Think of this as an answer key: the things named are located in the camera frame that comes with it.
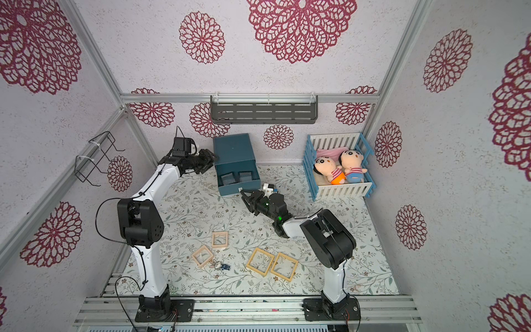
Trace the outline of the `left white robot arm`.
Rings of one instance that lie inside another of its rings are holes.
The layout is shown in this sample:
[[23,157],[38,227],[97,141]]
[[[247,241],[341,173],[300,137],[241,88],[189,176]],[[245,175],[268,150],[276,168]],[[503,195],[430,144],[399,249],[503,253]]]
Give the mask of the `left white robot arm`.
[[172,300],[164,278],[159,241],[165,225],[156,207],[168,189],[184,174],[203,174],[218,157],[208,149],[195,154],[169,152],[146,184],[130,198],[117,198],[118,225],[123,243],[131,248],[140,279],[136,317],[130,322],[190,322],[194,300]]

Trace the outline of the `teal three-drawer cabinet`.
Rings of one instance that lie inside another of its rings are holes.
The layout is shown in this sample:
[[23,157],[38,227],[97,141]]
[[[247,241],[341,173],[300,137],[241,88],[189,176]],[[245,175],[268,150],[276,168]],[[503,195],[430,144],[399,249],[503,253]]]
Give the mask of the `teal three-drawer cabinet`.
[[[249,134],[235,134],[214,138],[213,147],[214,154],[218,156],[214,167],[217,173],[218,191],[221,196],[238,194],[241,189],[258,190],[261,187],[261,179]],[[242,171],[252,171],[253,180],[240,183],[239,172]],[[222,186],[220,176],[231,172],[235,174],[237,183]]]

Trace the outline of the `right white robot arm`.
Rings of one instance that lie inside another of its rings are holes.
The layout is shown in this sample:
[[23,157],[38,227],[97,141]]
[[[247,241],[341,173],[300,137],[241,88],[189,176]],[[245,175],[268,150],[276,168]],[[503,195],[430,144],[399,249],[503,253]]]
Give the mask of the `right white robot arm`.
[[324,287],[320,298],[306,298],[301,307],[307,321],[361,321],[358,299],[345,289],[346,268],[353,257],[356,241],[353,235],[327,209],[320,209],[306,217],[295,217],[288,211],[284,196],[278,192],[266,194],[262,190],[241,190],[241,199],[255,216],[272,220],[272,227],[280,237],[304,237],[324,267]]

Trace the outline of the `black brooch box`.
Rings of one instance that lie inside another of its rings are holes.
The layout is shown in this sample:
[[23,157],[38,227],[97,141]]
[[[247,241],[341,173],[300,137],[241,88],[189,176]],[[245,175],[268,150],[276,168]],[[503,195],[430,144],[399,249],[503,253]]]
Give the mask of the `black brooch box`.
[[253,172],[252,171],[239,172],[239,182],[240,183],[250,182],[252,180],[253,180]]
[[223,174],[220,176],[222,186],[232,185],[237,183],[235,174],[233,172]]

